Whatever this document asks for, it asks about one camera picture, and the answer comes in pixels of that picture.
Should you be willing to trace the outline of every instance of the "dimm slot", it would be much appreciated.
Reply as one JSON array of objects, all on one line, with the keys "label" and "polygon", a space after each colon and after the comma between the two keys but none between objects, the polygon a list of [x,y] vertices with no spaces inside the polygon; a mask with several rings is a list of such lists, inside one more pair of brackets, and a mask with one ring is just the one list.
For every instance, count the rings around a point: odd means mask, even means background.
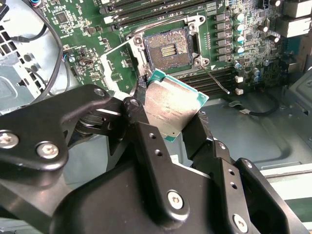
[{"label": "dimm slot", "polygon": [[179,10],[182,10],[182,9],[195,7],[195,6],[200,6],[201,4],[206,3],[206,2],[210,2],[210,1],[213,1],[213,0],[196,0],[196,1],[193,0],[193,1],[190,1],[190,2],[187,2],[187,3],[183,3],[181,5],[178,5],[178,6],[173,6],[173,7],[170,7],[170,8],[166,8],[166,9],[162,9],[162,10],[156,11],[156,12],[154,12],[152,14],[146,14],[146,15],[143,15],[143,16],[137,16],[137,17],[134,17],[134,18],[131,18],[131,19],[125,19],[124,21],[120,21],[120,22],[113,22],[112,25],[114,25],[115,28],[119,28],[119,27],[122,27],[122,26],[129,25],[131,23],[138,23],[138,22],[141,22],[143,20],[147,20],[147,19],[163,16],[163,15],[166,15],[166,14],[172,14],[172,13],[178,12]]}]

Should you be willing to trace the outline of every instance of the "black cable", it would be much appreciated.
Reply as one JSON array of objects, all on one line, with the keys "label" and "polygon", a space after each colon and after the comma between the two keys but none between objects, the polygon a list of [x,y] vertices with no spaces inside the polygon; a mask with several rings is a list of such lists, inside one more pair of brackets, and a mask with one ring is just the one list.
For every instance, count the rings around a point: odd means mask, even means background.
[{"label": "black cable", "polygon": [[17,37],[11,37],[11,40],[17,40],[19,42],[29,43],[29,42],[31,42],[33,40],[37,40],[40,37],[42,37],[46,30],[47,30],[47,25],[44,24],[42,29],[41,29],[41,31],[36,36],[33,36],[32,38],[26,38],[26,37],[23,37],[23,36],[17,36]]},{"label": "black cable", "polygon": [[[66,88],[64,90],[64,92],[69,90],[69,85],[70,85],[70,75],[69,75],[69,64],[67,62],[65,62],[65,68],[66,68],[66,77],[67,77],[67,84],[66,84]],[[37,72],[35,72],[33,69],[25,67],[27,72],[32,72],[37,78],[39,78],[41,80],[41,82],[47,86],[45,80],[42,78],[42,76],[40,76]]]},{"label": "black cable", "polygon": [[[239,110],[240,112],[244,113],[244,114],[249,114],[251,116],[258,116],[258,117],[263,117],[263,116],[268,116],[272,113],[274,113],[275,111],[278,110],[279,108],[279,102],[278,100],[271,94],[265,92],[265,91],[261,91],[261,93],[263,93],[264,95],[266,95],[271,101],[273,101],[274,103],[274,106],[273,108],[271,108],[270,110],[268,111],[265,111],[265,112],[253,112],[253,111],[250,111],[248,109],[246,109],[244,106],[242,106],[240,103],[236,103],[234,106],[235,109]],[[233,102],[233,100],[230,100],[228,97],[224,98],[226,101],[228,102]]]},{"label": "black cable", "polygon": [[50,23],[47,21],[47,19],[44,17],[44,15],[42,14],[42,12],[39,9],[35,9],[32,4],[28,1],[28,0],[22,0],[26,5],[28,5],[31,9],[33,9],[33,11],[36,13],[36,15],[44,22],[44,24],[47,26],[47,28],[50,30],[52,36],[54,37],[57,46],[58,46],[58,56],[57,56],[57,61],[55,63],[53,72],[51,74],[51,78],[49,79],[46,88],[44,89],[44,91],[32,102],[32,103],[36,103],[39,102],[41,100],[43,100],[48,93],[51,91],[53,85],[55,84],[55,81],[58,77],[58,73],[59,73],[59,67],[62,61],[62,57],[63,57],[63,45],[62,42],[58,36],[58,34],[56,33],[56,31],[54,30],[54,28],[52,27],[52,25],[50,25]]}]

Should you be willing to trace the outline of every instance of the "hex bolt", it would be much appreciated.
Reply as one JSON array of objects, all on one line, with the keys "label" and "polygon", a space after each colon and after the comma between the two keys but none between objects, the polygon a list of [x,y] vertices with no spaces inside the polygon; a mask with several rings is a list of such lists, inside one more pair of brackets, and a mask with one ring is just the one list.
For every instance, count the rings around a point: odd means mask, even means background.
[{"label": "hex bolt", "polygon": [[247,164],[247,166],[248,166],[249,168],[252,168],[252,167],[253,167],[252,164],[251,164],[249,161],[245,160],[245,162],[246,162],[246,164]]},{"label": "hex bolt", "polygon": [[233,215],[233,221],[234,221],[235,225],[237,226],[237,228],[242,233],[248,232],[247,223],[245,222],[245,220],[241,216],[239,216],[238,214],[234,214]]},{"label": "hex bolt", "polygon": [[99,95],[101,97],[105,96],[104,91],[101,90],[101,89],[94,89],[94,92],[95,92],[95,94],[97,94],[97,95]]},{"label": "hex bolt", "polygon": [[19,143],[19,138],[13,133],[0,133],[0,148],[11,149]]},{"label": "hex bolt", "polygon": [[180,210],[183,207],[183,199],[177,192],[170,191],[167,196],[169,203],[173,208]]},{"label": "hex bolt", "polygon": [[37,154],[45,159],[53,159],[59,154],[59,149],[55,144],[43,143],[37,147]]},{"label": "hex bolt", "polygon": [[226,149],[225,145],[222,142],[219,142],[219,146],[221,147],[222,150]]}]

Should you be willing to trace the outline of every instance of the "robotic arm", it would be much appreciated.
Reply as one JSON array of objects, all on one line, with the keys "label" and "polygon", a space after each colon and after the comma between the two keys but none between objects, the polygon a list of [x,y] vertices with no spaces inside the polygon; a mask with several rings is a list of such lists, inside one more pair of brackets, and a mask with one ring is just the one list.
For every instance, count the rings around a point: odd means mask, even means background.
[{"label": "robotic arm", "polygon": [[[107,172],[71,191],[68,149],[109,139]],[[198,113],[171,162],[142,104],[85,85],[0,117],[0,206],[43,233],[308,234],[255,165],[231,159]]]}]

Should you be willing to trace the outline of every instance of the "motherboard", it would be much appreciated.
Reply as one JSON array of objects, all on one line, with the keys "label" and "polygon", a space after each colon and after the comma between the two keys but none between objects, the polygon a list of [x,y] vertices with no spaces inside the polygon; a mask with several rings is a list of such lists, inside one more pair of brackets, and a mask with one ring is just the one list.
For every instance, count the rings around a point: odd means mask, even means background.
[{"label": "motherboard", "polygon": [[[159,69],[214,96],[222,90],[211,76],[241,95],[257,85],[282,85],[290,65],[296,69],[298,37],[308,32],[311,18],[289,19],[292,13],[283,12],[281,3],[43,0],[40,8],[58,32],[81,85],[130,93],[139,78],[147,81]],[[307,29],[290,32],[298,20]]]}]

